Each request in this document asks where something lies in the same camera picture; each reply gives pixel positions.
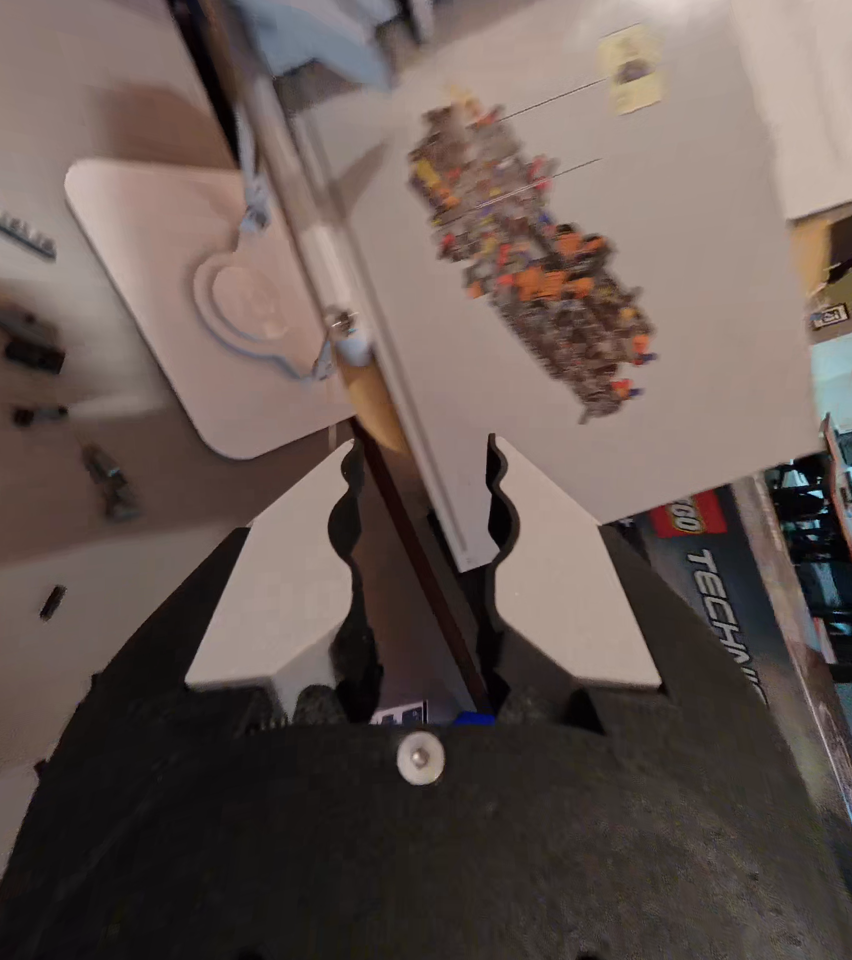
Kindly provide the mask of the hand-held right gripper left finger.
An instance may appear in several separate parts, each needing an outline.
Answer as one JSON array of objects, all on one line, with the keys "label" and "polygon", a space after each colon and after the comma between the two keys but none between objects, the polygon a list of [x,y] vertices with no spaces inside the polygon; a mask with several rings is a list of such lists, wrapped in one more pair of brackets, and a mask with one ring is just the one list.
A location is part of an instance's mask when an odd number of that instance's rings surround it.
[{"label": "hand-held right gripper left finger", "polygon": [[384,668],[355,557],[363,453],[357,438],[344,442],[248,525],[190,689],[263,689],[291,719],[303,692],[322,687],[350,721],[371,719]]}]

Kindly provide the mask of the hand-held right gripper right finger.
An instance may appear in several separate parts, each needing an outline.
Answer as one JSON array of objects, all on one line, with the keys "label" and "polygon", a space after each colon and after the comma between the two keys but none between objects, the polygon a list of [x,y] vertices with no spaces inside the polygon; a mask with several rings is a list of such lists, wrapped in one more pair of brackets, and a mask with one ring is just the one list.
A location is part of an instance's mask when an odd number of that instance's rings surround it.
[{"label": "hand-held right gripper right finger", "polygon": [[598,722],[593,690],[660,693],[600,524],[504,438],[485,463],[481,678],[497,718]]}]

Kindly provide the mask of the lego instruction booklet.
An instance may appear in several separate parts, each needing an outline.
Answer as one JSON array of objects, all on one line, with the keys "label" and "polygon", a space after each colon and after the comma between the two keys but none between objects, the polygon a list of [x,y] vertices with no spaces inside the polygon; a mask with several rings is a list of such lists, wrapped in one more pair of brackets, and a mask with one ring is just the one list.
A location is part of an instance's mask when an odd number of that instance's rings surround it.
[{"label": "lego instruction booklet", "polygon": [[[432,43],[381,39],[385,92],[314,64],[285,82],[317,196],[457,567],[489,563],[487,437],[612,522],[813,451],[801,283],[730,2],[446,2]],[[581,423],[464,267],[440,260],[409,183],[423,114],[500,105],[557,159],[550,209],[601,234],[654,325],[642,393]]]}]

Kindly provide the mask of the dark lego set box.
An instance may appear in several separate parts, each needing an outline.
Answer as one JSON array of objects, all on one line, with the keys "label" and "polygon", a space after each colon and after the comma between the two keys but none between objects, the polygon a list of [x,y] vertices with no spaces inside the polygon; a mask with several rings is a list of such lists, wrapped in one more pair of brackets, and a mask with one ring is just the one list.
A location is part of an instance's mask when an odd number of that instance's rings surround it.
[{"label": "dark lego set box", "polygon": [[610,524],[717,636],[786,739],[852,897],[852,728],[756,479]]}]

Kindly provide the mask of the scattered dark lego pieces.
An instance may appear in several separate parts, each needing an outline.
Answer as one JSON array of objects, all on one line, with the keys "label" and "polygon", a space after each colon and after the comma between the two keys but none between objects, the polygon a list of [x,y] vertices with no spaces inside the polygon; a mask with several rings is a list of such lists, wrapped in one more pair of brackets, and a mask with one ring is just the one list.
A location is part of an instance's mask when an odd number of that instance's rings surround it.
[{"label": "scattered dark lego pieces", "polygon": [[[58,376],[65,364],[66,353],[58,335],[33,314],[19,308],[0,307],[0,331],[6,336],[3,357],[32,371]],[[68,419],[67,406],[52,403],[16,406],[11,423],[20,429],[40,424],[60,423]],[[109,522],[125,522],[140,515],[140,504],[127,477],[115,461],[99,446],[87,444],[82,449],[82,462],[92,478],[103,502],[104,516]],[[67,588],[56,584],[40,610],[40,620],[48,622],[58,611]]]}]

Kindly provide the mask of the white rounded board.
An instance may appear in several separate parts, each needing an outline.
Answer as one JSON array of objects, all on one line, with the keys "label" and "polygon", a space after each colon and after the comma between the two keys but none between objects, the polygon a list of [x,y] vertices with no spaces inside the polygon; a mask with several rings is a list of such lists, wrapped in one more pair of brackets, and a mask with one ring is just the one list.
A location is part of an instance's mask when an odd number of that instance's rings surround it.
[{"label": "white rounded board", "polygon": [[64,187],[211,450],[252,460],[353,415],[282,211],[240,227],[240,172],[86,158]]}]

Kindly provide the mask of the light blue cloth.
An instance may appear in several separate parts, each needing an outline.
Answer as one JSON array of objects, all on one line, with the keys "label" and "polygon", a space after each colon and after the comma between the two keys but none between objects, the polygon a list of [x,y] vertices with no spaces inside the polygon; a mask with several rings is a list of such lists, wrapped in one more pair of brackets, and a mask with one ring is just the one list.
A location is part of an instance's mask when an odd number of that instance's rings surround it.
[{"label": "light blue cloth", "polygon": [[319,63],[353,84],[389,90],[392,70],[376,37],[399,9],[392,1],[232,3],[274,76]]}]

